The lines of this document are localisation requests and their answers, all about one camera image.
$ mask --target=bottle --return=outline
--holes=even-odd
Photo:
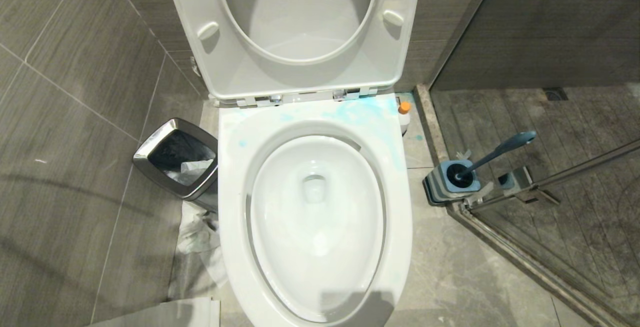
[[[404,136],[407,133],[407,128],[409,128],[409,122],[411,122],[411,115],[409,115],[409,111],[411,111],[411,103],[402,102],[398,107],[398,119],[400,119],[400,130],[402,131],[402,135]]]

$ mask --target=shower floor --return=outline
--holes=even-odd
[[[432,91],[448,154],[471,160],[518,132],[530,145],[478,170],[486,184],[526,165],[534,181],[640,139],[640,87]],[[479,213],[483,222],[530,251],[574,286],[640,324],[640,153],[554,186],[560,205],[505,201]]]

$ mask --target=toilet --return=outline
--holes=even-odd
[[[173,1],[221,107],[221,246],[243,311],[256,327],[383,326],[412,250],[391,87],[417,0]]]

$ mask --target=shower door frame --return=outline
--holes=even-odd
[[[562,184],[583,174],[593,172],[598,167],[624,158],[624,156],[638,150],[640,150],[640,139],[603,153],[579,165],[562,170],[540,181],[535,181],[531,186],[522,190],[522,192],[536,191]],[[487,201],[481,201],[475,205],[472,204],[471,206],[463,202],[450,203],[446,206],[446,210],[451,217],[455,218],[455,220],[467,227],[467,229],[485,243],[489,244],[494,250],[498,251],[499,254],[519,268],[519,270],[540,284],[540,286],[553,293],[555,297],[574,309],[574,311],[585,318],[585,320],[592,324],[605,327],[633,327],[624,321],[613,309],[601,304],[581,289],[567,282],[564,278],[546,267],[544,263],[541,263],[541,261],[530,254],[530,252],[519,247],[517,242],[512,242],[509,237],[496,231],[496,229],[475,216],[477,213],[493,209],[498,206],[498,203],[508,200],[513,200],[516,204],[521,203],[515,194],[503,195]]]

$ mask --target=stainless steel trash can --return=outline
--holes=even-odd
[[[140,145],[133,165],[165,190],[217,213],[218,140],[204,129],[168,120]]]

